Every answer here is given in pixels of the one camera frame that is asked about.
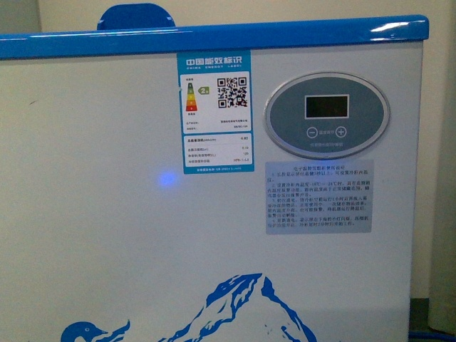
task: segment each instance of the floor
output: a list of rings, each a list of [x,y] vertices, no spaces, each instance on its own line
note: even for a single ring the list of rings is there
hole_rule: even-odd
[[[428,327],[428,308],[429,308],[429,299],[412,299],[410,301],[410,331],[424,331],[424,332],[433,332]],[[410,339],[410,342],[437,342],[442,340],[429,340],[429,339]]]

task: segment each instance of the blue mountain graphic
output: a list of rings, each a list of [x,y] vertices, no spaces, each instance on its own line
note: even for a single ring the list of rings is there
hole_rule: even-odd
[[[234,276],[219,284],[187,326],[158,342],[209,342],[225,336],[226,341],[316,342],[262,274]]]

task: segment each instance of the oval control panel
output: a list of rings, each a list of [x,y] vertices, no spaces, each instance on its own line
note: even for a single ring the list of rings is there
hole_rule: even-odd
[[[314,73],[279,87],[266,103],[266,127],[286,151],[311,159],[357,153],[385,131],[390,110],[368,81],[346,73]]]

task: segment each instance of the black display screen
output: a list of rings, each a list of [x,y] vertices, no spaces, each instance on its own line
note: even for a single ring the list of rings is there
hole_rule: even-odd
[[[306,119],[348,118],[348,95],[306,96]]]

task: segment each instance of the white freezer body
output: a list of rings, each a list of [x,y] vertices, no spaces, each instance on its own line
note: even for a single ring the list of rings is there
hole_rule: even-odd
[[[253,50],[255,170],[206,175],[182,171],[175,54],[0,62],[0,340],[130,320],[125,342],[159,341],[218,284],[263,274],[318,341],[406,341],[422,49]],[[372,230],[268,235],[265,163],[315,161],[273,143],[264,106],[320,71],[365,78],[390,104],[378,141],[323,162],[373,160]],[[203,341],[230,341],[217,336]]]

